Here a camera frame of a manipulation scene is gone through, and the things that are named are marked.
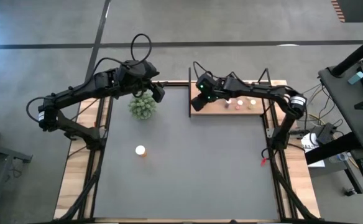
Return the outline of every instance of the wooden board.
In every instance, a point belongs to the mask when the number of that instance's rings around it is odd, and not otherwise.
[[[274,80],[272,81],[272,85],[286,85],[287,82],[285,80]],[[86,100],[81,103],[80,110],[88,106],[93,99]],[[91,127],[94,126],[94,122],[96,121],[96,114],[98,109],[98,102],[96,102],[91,108],[87,109],[83,114],[78,117],[78,122]],[[281,124],[283,117],[285,114],[279,108],[279,106],[275,105],[275,110],[278,116],[278,123]],[[269,119],[270,127],[273,125],[272,121]],[[290,143],[301,145],[297,140],[290,140]],[[71,145],[70,153],[84,146],[84,143],[81,141],[74,141]],[[89,152],[84,149],[79,153],[75,154],[71,157],[65,168],[65,173],[63,176],[63,182],[60,189],[60,195],[58,198],[55,215],[54,218],[60,218],[73,204],[76,200],[77,196],[80,194],[83,186],[83,180],[85,178],[86,166],[88,164]],[[302,150],[297,149],[293,146],[288,146],[285,150],[285,157],[288,164],[288,171],[290,175],[290,180],[292,182],[292,189],[303,202],[303,204],[308,208],[308,210],[320,217],[317,201],[315,198],[315,193],[313,189],[313,184],[311,183],[310,173],[308,171],[305,154]],[[282,189],[282,198],[284,202],[285,212],[287,217],[291,217],[289,211],[288,197],[286,192]],[[91,195],[88,197],[88,206],[86,206],[86,211],[91,206]],[[116,222],[181,222],[186,220],[165,220],[165,219],[144,219],[144,218],[100,218],[96,220],[97,222],[103,223],[116,223]],[[229,220],[190,220],[191,222],[229,222]],[[258,222],[259,220],[249,220],[249,222]]]
[[[256,81],[252,80],[244,80],[246,83],[252,83]],[[198,96],[200,94],[199,89],[195,86],[196,82],[191,82],[191,99]],[[236,109],[237,101],[242,100],[244,103],[239,110]],[[251,100],[254,100],[256,102],[255,105],[252,105],[250,103]],[[194,108],[191,106],[191,114],[216,114],[216,115],[232,115],[232,114],[262,114],[263,113],[263,106],[262,106],[262,99],[260,98],[254,98],[254,97],[246,97],[241,96],[238,98],[232,98],[231,104],[228,108],[225,107],[226,100],[216,100],[213,103],[208,103],[207,105],[202,108],[200,111],[195,111]]]

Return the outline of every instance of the small round object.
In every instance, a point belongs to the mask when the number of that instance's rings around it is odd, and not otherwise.
[[[145,157],[147,155],[147,152],[145,151],[145,147],[144,146],[137,146],[136,147],[136,154],[141,156],[141,157]]]

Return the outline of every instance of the concrete floor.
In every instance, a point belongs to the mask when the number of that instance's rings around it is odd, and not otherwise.
[[[104,0],[0,0],[0,44],[91,44]],[[362,40],[363,23],[340,23],[330,0],[112,0],[102,43],[130,42],[144,32],[154,42]],[[157,79],[185,80],[192,61],[216,75],[231,70],[257,78],[269,67],[273,79],[297,90],[318,83],[317,72],[340,62],[357,45],[299,47],[180,47],[153,49],[149,61]],[[146,49],[137,49],[143,57]],[[11,180],[0,202],[0,223],[49,221],[53,217],[69,141],[61,131],[43,133],[25,114],[33,97],[81,83],[91,49],[0,50],[0,144],[34,155],[23,176]],[[98,58],[130,58],[129,49],[101,49]],[[115,67],[104,63],[100,69]],[[323,107],[319,94],[311,113]],[[31,106],[36,112],[38,103]],[[67,108],[68,116],[77,106]],[[326,121],[339,119],[338,110]],[[349,132],[346,124],[341,126]],[[349,187],[343,172],[313,178],[321,216],[363,223],[363,195],[343,197]]]

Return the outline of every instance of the green plush toy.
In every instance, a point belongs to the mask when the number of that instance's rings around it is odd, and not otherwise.
[[[144,93],[140,98],[133,97],[129,103],[129,111],[137,119],[149,119],[156,107],[154,99],[148,93]]]

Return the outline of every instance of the gray table surface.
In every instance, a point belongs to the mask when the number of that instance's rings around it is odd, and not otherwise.
[[[189,118],[188,89],[165,91],[147,121],[131,116],[129,96],[114,102],[94,216],[277,220],[259,116]]]
[[[363,110],[354,109],[354,105],[363,101],[363,87],[361,82],[354,85],[347,82],[358,68],[353,66],[342,78],[333,77],[326,69],[319,71],[319,77],[363,147]]]

